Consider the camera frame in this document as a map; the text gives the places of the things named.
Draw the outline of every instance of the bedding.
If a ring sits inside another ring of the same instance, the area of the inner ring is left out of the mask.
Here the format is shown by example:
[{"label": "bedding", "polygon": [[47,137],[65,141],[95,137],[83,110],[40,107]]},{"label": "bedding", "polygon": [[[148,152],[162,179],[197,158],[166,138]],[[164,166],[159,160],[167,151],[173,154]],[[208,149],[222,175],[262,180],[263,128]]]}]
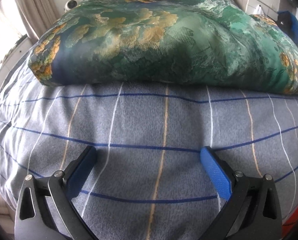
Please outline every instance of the bedding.
[{"label": "bedding", "polygon": [[44,34],[29,67],[44,85],[206,84],[298,94],[298,48],[230,0],[84,0]]},{"label": "bedding", "polygon": [[73,204],[99,239],[198,239],[225,203],[200,164],[206,145],[234,170],[271,174],[284,221],[297,208],[298,95],[160,82],[54,88],[27,56],[0,89],[0,193],[14,209],[27,174],[50,176],[86,145],[99,160]]}]

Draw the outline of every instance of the metal pivot screw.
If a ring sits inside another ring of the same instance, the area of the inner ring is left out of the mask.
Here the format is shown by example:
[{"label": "metal pivot screw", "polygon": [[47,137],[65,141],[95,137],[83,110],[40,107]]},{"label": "metal pivot screw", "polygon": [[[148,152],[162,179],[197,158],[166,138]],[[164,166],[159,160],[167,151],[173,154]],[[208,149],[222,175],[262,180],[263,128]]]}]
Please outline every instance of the metal pivot screw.
[{"label": "metal pivot screw", "polygon": [[272,180],[272,176],[270,174],[265,175],[266,180]]},{"label": "metal pivot screw", "polygon": [[242,171],[235,171],[234,174],[235,174],[238,178],[243,177],[243,172],[242,172]]},{"label": "metal pivot screw", "polygon": [[56,172],[54,173],[54,176],[58,178],[58,177],[61,177],[62,174],[63,174],[63,171],[56,171]]},{"label": "metal pivot screw", "polygon": [[25,180],[30,180],[30,179],[32,179],[32,175],[31,175],[31,174],[29,174],[29,175],[27,175],[27,176],[25,177]]}]

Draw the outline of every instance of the gray plaid bed sheet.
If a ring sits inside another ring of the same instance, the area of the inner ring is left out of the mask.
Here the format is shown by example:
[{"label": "gray plaid bed sheet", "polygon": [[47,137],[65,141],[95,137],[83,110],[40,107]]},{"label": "gray plaid bed sheet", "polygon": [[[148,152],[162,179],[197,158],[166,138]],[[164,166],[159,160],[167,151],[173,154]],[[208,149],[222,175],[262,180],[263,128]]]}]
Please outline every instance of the gray plaid bed sheet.
[{"label": "gray plaid bed sheet", "polygon": [[[0,90],[0,193],[50,176],[87,145],[99,160],[73,200],[99,239],[198,239],[224,201],[200,164],[273,176],[284,220],[298,206],[298,96],[165,83],[42,86],[24,62]],[[50,203],[61,232],[66,231]]]}]

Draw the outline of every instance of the curtain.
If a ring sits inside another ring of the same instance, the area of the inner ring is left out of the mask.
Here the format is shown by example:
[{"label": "curtain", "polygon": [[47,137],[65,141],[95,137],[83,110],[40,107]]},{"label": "curtain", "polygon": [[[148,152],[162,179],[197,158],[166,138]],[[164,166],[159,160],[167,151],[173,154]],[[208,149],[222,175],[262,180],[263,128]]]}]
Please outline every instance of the curtain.
[{"label": "curtain", "polygon": [[33,44],[60,17],[53,0],[15,0]]},{"label": "curtain", "polygon": [[0,2],[0,63],[5,54],[26,34],[15,0]]}]

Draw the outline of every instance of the green floral comforter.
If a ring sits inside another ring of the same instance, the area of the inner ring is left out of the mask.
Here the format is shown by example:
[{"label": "green floral comforter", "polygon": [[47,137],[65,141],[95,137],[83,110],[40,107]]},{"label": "green floral comforter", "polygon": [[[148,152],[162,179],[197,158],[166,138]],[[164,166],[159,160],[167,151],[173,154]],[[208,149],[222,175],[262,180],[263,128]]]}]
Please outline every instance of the green floral comforter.
[{"label": "green floral comforter", "polygon": [[298,94],[298,48],[231,0],[84,0],[29,56],[44,85],[206,84]]}]

